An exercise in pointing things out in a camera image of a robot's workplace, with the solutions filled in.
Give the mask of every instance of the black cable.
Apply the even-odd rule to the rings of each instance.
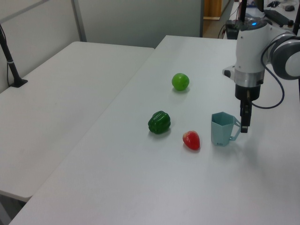
[[[240,7],[240,3],[239,3],[239,6],[236,8],[236,10],[238,10],[239,7]],[[235,14],[236,10],[229,16],[229,18],[230,18],[233,14]]]
[[[5,36],[4,30],[3,30],[2,26],[1,26],[1,24],[0,24],[0,30],[1,30],[1,32],[2,32],[2,34],[3,34],[3,36],[4,36],[5,43],[6,43],[6,36]]]
[[[276,104],[276,105],[273,105],[273,106],[269,106],[269,107],[263,107],[263,106],[259,106],[259,105],[256,105],[256,104],[254,104],[254,103],[252,103],[251,102],[251,100],[248,98],[248,102],[251,104],[251,105],[253,105],[253,106],[255,106],[255,107],[257,107],[257,108],[260,108],[260,109],[273,109],[273,108],[275,108],[275,107],[277,107],[277,106],[279,106],[282,102],[283,102],[283,99],[285,98],[285,90],[284,90],[284,88],[283,88],[283,86],[282,86],[282,84],[281,84],[281,82],[278,80],[278,78],[272,73],[272,71],[270,71],[268,68],[267,68],[267,66],[264,64],[264,62],[263,62],[263,56],[264,56],[264,54],[266,53],[266,51],[273,45],[273,44],[275,44],[277,42],[277,40],[276,41],[273,41],[271,44],[269,44],[266,48],[265,48],[265,50],[263,51],[263,53],[262,53],[262,56],[261,56],[261,63],[262,63],[262,65],[263,65],[263,67],[275,78],[275,80],[278,82],[278,84],[279,84],[279,86],[280,86],[280,88],[281,88],[281,90],[282,90],[282,97],[281,97],[281,100]]]
[[[7,78],[7,84],[8,84],[8,87],[10,87],[10,84],[9,84],[9,81],[8,81],[8,62],[7,62],[7,72],[6,72],[6,78]]]
[[[221,27],[221,30],[220,30],[220,32],[219,32],[219,35],[217,36],[218,39],[219,39],[219,36],[220,36],[220,33],[221,33],[223,27],[225,27],[225,24]]]

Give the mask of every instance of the gray wall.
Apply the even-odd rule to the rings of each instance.
[[[0,6],[7,9],[0,23],[20,77],[79,41],[71,0],[0,0]],[[0,92],[8,87],[6,73],[6,58],[0,49]]]
[[[74,2],[88,42],[155,48],[166,35],[199,37],[202,29],[202,0]]]

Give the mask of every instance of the white table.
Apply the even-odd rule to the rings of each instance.
[[[0,94],[0,194],[28,201],[154,49],[74,42]]]
[[[298,83],[273,110],[253,109],[248,134],[216,147],[212,113],[239,118],[234,83],[222,69],[235,63],[235,40],[167,36],[126,87],[29,200],[11,225],[298,225],[300,111]],[[171,85],[189,76],[185,92]],[[281,90],[269,74],[256,103]],[[171,129],[154,135],[156,111]],[[199,153],[183,133],[196,130]]]

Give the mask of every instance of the black device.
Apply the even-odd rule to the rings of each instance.
[[[254,3],[259,11],[263,12],[263,0],[254,0]]]
[[[6,57],[6,60],[7,60],[7,63],[9,65],[9,68],[11,70],[11,73],[13,74],[13,77],[14,77],[14,83],[11,84],[11,86],[15,87],[15,88],[19,88],[22,85],[24,85],[25,83],[27,83],[27,80],[23,80],[19,76],[17,68],[15,67],[14,60],[11,57],[11,54],[10,54],[10,51],[9,51],[9,48],[8,48],[8,45],[7,45],[7,42],[6,42],[6,37],[5,37],[4,31],[1,27],[1,24],[0,24],[0,45],[2,47],[4,55]]]
[[[275,10],[267,10],[266,9],[266,10],[264,10],[264,13],[265,13],[266,17],[268,17],[269,19],[278,23],[278,25],[280,27],[283,27],[284,25],[293,26],[293,24],[294,24],[293,20],[289,20],[284,15],[282,15],[281,13],[279,13]]]
[[[292,12],[295,10],[295,6],[289,5],[285,7],[285,11],[286,12]]]
[[[236,40],[239,34],[239,27],[236,25],[236,21],[227,20],[225,23],[225,30],[227,34],[227,39]]]
[[[280,4],[280,1],[273,1],[273,2],[269,3],[267,5],[267,7],[276,8],[277,6],[279,6],[279,4]]]

